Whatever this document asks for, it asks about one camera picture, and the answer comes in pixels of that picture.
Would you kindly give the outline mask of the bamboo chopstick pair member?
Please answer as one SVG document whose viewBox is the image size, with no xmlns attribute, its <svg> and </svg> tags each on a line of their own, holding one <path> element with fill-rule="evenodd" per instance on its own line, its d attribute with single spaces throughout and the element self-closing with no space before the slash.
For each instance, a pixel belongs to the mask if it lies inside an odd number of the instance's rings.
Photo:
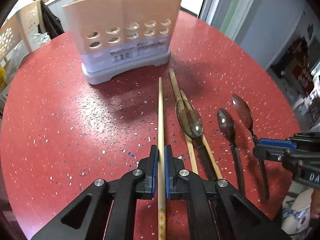
<svg viewBox="0 0 320 240">
<path fill-rule="evenodd" d="M 176 80 L 176 75 L 175 75 L 175 72 L 173 69 L 169 69 L 169 75 L 170 75 L 172 88 L 174 90 L 174 94 L 175 94 L 176 101 L 177 101 L 177 110 L 176 110 L 177 118 L 178 118 L 178 121 L 181 125 L 181 128 L 183 129 L 183 132 L 184 132 L 185 141 L 187 144 L 189 158 L 190 158 L 190 162 L 191 162 L 191 168 L 194 173 L 199 174 L 198 168 L 197 168 L 197 163 L 196 163 L 196 158 L 195 158 L 195 153 L 194 153 L 194 147 L 193 147 L 191 138 L 188 137 L 188 135 L 185 133 L 188 130 L 188 120 L 187 120 L 186 112 L 184 109 L 184 103 L 182 100 L 180 89 L 179 89 L 179 86 L 178 86 L 178 83 Z"/>
</svg>

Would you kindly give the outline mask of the beige utensil holder caddy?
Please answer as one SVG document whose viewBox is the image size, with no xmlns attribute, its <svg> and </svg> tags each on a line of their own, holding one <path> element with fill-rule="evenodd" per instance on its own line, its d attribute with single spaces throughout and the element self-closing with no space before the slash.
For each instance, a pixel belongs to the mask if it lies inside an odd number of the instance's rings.
<svg viewBox="0 0 320 240">
<path fill-rule="evenodd" d="M 87 82 L 169 62 L 181 0 L 74 0 L 63 6 Z"/>
</svg>

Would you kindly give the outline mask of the long bamboo chopstick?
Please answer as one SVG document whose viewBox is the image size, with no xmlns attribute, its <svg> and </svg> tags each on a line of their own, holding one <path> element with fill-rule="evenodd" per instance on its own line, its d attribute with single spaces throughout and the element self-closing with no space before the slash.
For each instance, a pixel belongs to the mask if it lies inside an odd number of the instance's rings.
<svg viewBox="0 0 320 240">
<path fill-rule="evenodd" d="M 165 239 L 166 191 L 162 78 L 158 80 L 158 239 Z"/>
</svg>

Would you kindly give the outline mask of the dark handled metal spoon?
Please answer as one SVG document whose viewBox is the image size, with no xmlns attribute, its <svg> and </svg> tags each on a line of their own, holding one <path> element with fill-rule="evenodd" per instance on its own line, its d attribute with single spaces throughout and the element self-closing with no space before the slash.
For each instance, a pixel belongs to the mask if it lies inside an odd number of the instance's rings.
<svg viewBox="0 0 320 240">
<path fill-rule="evenodd" d="M 217 110 L 217 122 L 220 129 L 220 132 L 231 144 L 231 152 L 234 160 L 234 167 L 236 172 L 236 178 L 238 183 L 239 191 L 243 196 L 246 195 L 245 191 L 245 181 L 244 174 L 242 170 L 242 163 L 240 159 L 239 150 L 235 142 L 235 123 L 232 116 L 224 108 L 219 108 Z"/>
</svg>

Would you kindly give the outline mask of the black handled steel spoon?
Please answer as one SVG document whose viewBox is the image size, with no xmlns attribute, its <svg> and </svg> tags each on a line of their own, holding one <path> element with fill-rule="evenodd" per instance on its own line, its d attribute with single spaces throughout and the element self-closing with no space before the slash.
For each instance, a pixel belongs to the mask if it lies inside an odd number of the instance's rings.
<svg viewBox="0 0 320 240">
<path fill-rule="evenodd" d="M 250 131 L 252 140 L 254 145 L 258 143 L 258 138 L 254 132 L 253 128 L 253 115 L 252 112 L 248 106 L 248 104 L 238 95 L 232 94 L 232 103 L 233 106 L 243 123 L 243 125 Z M 269 190 L 269 184 L 268 184 L 268 179 L 267 179 L 267 172 L 266 172 L 266 167 L 265 167 L 265 162 L 263 159 L 259 159 L 259 165 L 261 169 L 261 174 L 263 178 L 263 184 L 264 184 L 264 199 L 269 200 L 270 198 L 270 190 Z"/>
</svg>

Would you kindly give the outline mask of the black hanging cloth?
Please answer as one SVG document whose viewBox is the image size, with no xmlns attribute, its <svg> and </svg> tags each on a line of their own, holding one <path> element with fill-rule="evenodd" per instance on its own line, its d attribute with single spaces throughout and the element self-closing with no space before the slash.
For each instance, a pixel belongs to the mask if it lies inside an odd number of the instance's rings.
<svg viewBox="0 0 320 240">
<path fill-rule="evenodd" d="M 44 27 L 50 39 L 52 40 L 62 35 L 65 31 L 62 27 L 60 19 L 57 16 L 55 16 L 42 1 L 40 1 L 40 6 Z"/>
</svg>

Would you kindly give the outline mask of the beige perforated storage cart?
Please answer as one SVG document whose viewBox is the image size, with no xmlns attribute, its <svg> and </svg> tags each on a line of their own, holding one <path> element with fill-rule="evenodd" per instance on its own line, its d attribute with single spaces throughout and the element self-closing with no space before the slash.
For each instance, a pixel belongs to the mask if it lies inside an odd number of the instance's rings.
<svg viewBox="0 0 320 240">
<path fill-rule="evenodd" d="M 40 1 L 18 10 L 1 27 L 1 90 L 13 80 L 23 59 L 46 42 Z"/>
</svg>

